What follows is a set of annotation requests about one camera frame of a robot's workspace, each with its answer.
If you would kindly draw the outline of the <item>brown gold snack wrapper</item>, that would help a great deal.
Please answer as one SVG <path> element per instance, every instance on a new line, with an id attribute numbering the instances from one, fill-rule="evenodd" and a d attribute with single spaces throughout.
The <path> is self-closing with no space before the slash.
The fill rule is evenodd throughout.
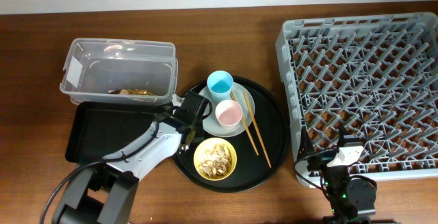
<path id="1" fill-rule="evenodd" d="M 109 94 L 114 95 L 146 95 L 146 96 L 154 96 L 154 94 L 148 90 L 142 89 L 122 89 L 122 90 L 111 90 Z"/>

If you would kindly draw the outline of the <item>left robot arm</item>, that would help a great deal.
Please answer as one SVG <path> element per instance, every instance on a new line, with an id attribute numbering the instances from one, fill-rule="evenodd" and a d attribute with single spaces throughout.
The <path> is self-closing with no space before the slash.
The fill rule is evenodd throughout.
<path id="1" fill-rule="evenodd" d="M 152 117 L 146 131 L 120 149 L 78 164 L 49 197 L 60 190 L 52 223 L 128 223 L 140 180 L 161 161 L 203 138 L 203 119 L 212 112 L 209 99 L 189 91 L 170 103 L 136 110 Z"/>

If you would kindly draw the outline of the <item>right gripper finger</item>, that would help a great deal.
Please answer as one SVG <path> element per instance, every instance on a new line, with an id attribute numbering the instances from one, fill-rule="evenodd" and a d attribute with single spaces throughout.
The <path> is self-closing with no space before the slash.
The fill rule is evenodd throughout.
<path id="1" fill-rule="evenodd" d="M 305 156 L 314 153 L 312 140 L 310 139 L 307 129 L 305 127 L 301 128 L 300 135 L 300 146 L 297 154 L 298 160 L 303 159 Z"/>
<path id="2" fill-rule="evenodd" d="M 337 142 L 338 147 L 345 147 L 347 143 L 351 142 L 352 134 L 343 126 L 339 126 L 339 138 Z"/>

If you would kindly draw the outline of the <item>yellow bowl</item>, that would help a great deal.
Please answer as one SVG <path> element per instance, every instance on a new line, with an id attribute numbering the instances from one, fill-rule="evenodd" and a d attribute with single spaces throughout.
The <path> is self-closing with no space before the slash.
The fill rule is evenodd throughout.
<path id="1" fill-rule="evenodd" d="M 205 150 L 210 149 L 214 145 L 217 145 L 217 144 L 226 145 L 228 147 L 228 149 L 231 153 L 231 157 L 232 157 L 231 168 L 230 168 L 229 172 L 223 178 L 209 179 L 206 176 L 201 174 L 201 171 L 198 169 L 198 166 L 204 157 Z M 233 145 L 231 143 L 229 143 L 227 140 L 222 139 L 222 138 L 208 138 L 207 140 L 204 140 L 202 143 L 200 143 L 198 145 L 198 147 L 196 148 L 196 150 L 194 152 L 193 161 L 194 161 L 194 167 L 201 177 L 203 177 L 209 181 L 220 181 L 220 180 L 227 178 L 228 176 L 230 176 L 232 174 L 232 172 L 234 172 L 234 170 L 237 166 L 237 153 L 236 153 Z"/>

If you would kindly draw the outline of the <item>white tissue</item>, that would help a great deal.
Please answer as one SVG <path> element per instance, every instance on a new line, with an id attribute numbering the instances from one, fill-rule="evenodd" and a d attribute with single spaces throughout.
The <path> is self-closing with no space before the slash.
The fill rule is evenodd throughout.
<path id="1" fill-rule="evenodd" d="M 183 98 L 182 97 L 179 97 L 176 94 L 174 94 L 172 96 L 172 104 L 173 104 L 173 106 L 180 107 L 182 102 L 183 102 Z"/>

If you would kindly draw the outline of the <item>food scraps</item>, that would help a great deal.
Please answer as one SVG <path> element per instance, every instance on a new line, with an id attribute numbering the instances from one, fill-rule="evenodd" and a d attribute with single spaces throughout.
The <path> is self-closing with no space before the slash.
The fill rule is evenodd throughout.
<path id="1" fill-rule="evenodd" d="M 198 166 L 201 174 L 209 179 L 223 178 L 230 170 L 231 153 L 226 145 L 217 144 L 206 149 L 204 157 Z"/>

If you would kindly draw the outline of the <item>pink cup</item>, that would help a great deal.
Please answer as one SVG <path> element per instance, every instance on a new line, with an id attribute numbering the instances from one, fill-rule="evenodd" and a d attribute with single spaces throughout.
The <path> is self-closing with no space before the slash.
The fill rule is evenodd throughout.
<path id="1" fill-rule="evenodd" d="M 216 120 L 224 129 L 233 129 L 239 124 L 243 117 L 243 111 L 236 101 L 221 101 L 215 109 Z"/>

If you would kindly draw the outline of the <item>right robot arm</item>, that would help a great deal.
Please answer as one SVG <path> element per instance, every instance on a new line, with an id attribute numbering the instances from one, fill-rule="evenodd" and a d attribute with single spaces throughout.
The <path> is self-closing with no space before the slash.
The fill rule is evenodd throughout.
<path id="1" fill-rule="evenodd" d="M 349 168 L 359 161 L 363 151 L 361 139 L 350 134 L 344 126 L 338 129 L 338 142 L 329 149 L 315 151 L 305 128 L 301 129 L 300 147 L 294 164 L 307 163 L 307 170 L 321 172 L 318 185 L 302 176 L 296 176 L 322 191 L 329 201 L 332 215 L 322 218 L 323 223 L 370 223 L 376 213 L 377 183 L 362 175 L 351 175 Z"/>

